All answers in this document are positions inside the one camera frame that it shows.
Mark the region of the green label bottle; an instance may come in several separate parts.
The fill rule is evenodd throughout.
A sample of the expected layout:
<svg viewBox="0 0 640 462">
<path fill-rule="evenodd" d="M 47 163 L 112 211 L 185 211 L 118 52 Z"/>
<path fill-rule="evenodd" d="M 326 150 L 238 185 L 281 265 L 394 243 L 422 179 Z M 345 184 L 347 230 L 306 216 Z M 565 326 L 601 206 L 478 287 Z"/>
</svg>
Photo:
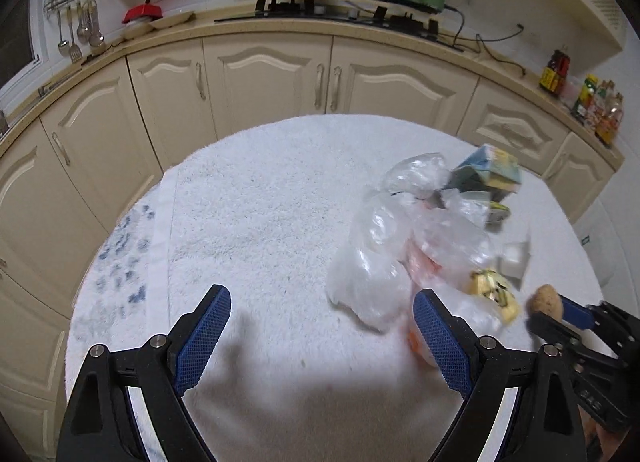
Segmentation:
<svg viewBox="0 0 640 462">
<path fill-rule="evenodd" d="M 595 74 L 588 74 L 582 87 L 580 88 L 577 100 L 572 108 L 573 116 L 580 122 L 584 122 L 587 117 L 588 109 L 596 94 L 599 79 Z"/>
</svg>

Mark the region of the plastic bag with orange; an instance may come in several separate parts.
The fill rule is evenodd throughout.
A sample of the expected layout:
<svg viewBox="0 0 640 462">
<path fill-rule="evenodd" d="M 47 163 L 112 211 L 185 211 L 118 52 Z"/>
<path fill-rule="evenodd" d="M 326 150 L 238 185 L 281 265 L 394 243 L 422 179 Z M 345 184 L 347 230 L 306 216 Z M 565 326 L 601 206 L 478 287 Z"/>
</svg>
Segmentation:
<svg viewBox="0 0 640 462">
<path fill-rule="evenodd" d="M 497 335 L 503 327 L 497 304 L 470 293 L 472 274 L 491 267 L 495 259 L 488 234 L 465 217 L 444 209 L 414 213 L 405 259 L 412 292 L 434 290 L 476 335 Z"/>
</svg>

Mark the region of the dark sauce bottle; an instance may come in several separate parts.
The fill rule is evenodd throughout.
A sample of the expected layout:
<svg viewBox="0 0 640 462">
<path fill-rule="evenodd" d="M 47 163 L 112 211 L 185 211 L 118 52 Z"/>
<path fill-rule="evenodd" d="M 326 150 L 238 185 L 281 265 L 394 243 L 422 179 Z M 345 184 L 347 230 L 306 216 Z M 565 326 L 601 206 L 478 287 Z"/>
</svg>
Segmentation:
<svg viewBox="0 0 640 462">
<path fill-rule="evenodd" d="M 568 69 L 570 69 L 570 56 L 566 48 L 555 50 L 544 67 L 539 79 L 539 87 L 548 94 L 559 97 L 564 89 Z"/>
</svg>

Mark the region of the black gas stove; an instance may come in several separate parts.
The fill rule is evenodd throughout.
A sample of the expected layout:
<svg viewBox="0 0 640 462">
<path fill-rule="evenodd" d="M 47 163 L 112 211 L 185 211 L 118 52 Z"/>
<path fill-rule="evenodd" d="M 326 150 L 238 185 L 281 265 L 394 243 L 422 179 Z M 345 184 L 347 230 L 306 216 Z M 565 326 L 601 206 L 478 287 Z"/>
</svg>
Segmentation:
<svg viewBox="0 0 640 462">
<path fill-rule="evenodd" d="M 239 11 L 217 17 L 232 20 L 292 18 L 347 22 L 380 28 L 429 40 L 462 52 L 461 29 L 449 34 L 442 28 L 439 12 L 431 7 L 397 0 L 238 0 Z"/>
</svg>

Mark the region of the crumpled clear plastic bag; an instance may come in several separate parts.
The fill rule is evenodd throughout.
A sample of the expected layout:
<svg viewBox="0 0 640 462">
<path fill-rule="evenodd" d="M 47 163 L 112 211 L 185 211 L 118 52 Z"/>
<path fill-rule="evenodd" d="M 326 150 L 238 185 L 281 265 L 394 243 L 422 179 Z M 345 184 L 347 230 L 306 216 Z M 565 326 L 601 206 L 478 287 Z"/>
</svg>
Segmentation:
<svg viewBox="0 0 640 462">
<path fill-rule="evenodd" d="M 411 281 L 402 261 L 410 238 L 411 222 L 401 204 L 384 191 L 371 193 L 330 265 L 331 304 L 352 312 L 369 329 L 390 330 L 408 305 Z"/>
</svg>

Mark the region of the utensil hanging rack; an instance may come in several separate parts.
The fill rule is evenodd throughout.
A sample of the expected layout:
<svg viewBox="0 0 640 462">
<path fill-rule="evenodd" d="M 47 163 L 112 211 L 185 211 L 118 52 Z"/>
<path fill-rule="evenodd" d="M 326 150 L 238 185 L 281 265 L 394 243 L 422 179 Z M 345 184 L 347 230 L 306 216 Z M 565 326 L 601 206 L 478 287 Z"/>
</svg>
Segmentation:
<svg viewBox="0 0 640 462">
<path fill-rule="evenodd" d="M 58 30 L 58 52 L 80 64 L 85 59 L 85 46 L 91 55 L 106 50 L 106 40 L 100 27 L 98 0 L 44 0 L 43 13 L 55 16 Z"/>
</svg>

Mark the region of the cream kitchen cabinets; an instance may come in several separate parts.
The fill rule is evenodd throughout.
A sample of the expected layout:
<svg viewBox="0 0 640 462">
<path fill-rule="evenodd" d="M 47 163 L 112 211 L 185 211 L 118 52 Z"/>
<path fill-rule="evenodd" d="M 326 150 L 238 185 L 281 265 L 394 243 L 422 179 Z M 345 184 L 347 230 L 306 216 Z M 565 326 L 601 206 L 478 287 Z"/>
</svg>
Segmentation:
<svg viewBox="0 0 640 462">
<path fill-rule="evenodd" d="M 573 230 L 615 164 L 540 97 L 431 44 L 364 29 L 255 20 L 172 32 L 103 58 L 30 111 L 1 147 L 1 413 L 33 459 L 51 459 L 66 398 L 78 293 L 104 243 L 165 174 L 210 145 L 309 116 L 375 116 L 476 147 L 485 108 L 523 166 L 495 243 L 530 238 L 520 291 L 602 295 Z"/>
</svg>

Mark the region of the brown walnut cookie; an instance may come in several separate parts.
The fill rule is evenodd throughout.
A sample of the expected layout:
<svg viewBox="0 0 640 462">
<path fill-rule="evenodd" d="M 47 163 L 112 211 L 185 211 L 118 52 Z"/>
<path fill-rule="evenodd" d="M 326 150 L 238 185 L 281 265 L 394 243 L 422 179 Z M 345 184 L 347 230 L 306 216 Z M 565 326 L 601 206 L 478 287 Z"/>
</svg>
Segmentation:
<svg viewBox="0 0 640 462">
<path fill-rule="evenodd" d="M 543 313 L 556 321 L 563 319 L 563 302 L 554 286 L 542 285 L 529 297 L 527 310 L 530 315 Z"/>
</svg>

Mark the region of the small white cup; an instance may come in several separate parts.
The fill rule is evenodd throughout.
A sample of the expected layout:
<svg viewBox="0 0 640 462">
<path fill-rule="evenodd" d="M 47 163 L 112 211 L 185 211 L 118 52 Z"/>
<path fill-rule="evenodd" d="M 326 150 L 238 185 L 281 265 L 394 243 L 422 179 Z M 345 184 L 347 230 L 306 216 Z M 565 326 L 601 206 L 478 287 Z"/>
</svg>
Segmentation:
<svg viewBox="0 0 640 462">
<path fill-rule="evenodd" d="M 521 280 L 530 259 L 530 242 L 510 242 L 503 246 L 499 271 L 503 276 Z"/>
</svg>

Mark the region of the yellow noodle packet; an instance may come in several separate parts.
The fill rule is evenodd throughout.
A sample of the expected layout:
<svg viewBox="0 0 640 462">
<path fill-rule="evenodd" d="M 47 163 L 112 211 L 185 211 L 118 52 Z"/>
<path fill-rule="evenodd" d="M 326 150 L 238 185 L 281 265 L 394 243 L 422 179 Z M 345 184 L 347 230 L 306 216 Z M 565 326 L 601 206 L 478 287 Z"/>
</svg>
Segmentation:
<svg viewBox="0 0 640 462">
<path fill-rule="evenodd" d="M 512 323 L 520 313 L 520 305 L 511 292 L 510 283 L 495 269 L 472 271 L 468 292 L 491 300 L 497 306 L 502 322 L 506 325 Z"/>
</svg>

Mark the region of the blue green carton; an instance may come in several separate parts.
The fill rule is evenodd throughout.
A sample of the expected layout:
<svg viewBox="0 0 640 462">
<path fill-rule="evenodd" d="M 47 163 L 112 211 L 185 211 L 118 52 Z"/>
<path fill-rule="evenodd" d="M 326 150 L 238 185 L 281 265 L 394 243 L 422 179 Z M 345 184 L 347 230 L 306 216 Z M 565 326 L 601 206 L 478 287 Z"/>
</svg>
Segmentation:
<svg viewBox="0 0 640 462">
<path fill-rule="evenodd" d="M 518 159 L 509 152 L 485 144 L 451 171 L 446 188 L 457 189 L 461 195 L 472 193 L 476 201 L 487 201 L 486 226 L 497 228 L 511 216 L 504 199 L 517 193 L 521 186 Z"/>
</svg>

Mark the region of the red pot lid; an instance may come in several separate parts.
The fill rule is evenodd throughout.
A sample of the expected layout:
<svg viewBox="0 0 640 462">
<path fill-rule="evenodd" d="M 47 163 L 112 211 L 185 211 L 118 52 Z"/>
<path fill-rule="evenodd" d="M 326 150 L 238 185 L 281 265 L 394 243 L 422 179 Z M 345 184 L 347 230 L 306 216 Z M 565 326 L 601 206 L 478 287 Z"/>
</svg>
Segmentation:
<svg viewBox="0 0 640 462">
<path fill-rule="evenodd" d="M 151 0 L 145 0 L 143 3 L 130 7 L 124 18 L 122 24 L 127 25 L 130 22 L 142 18 L 149 18 L 151 20 L 157 20 L 163 17 L 163 10 L 159 5 L 153 4 Z"/>
</svg>

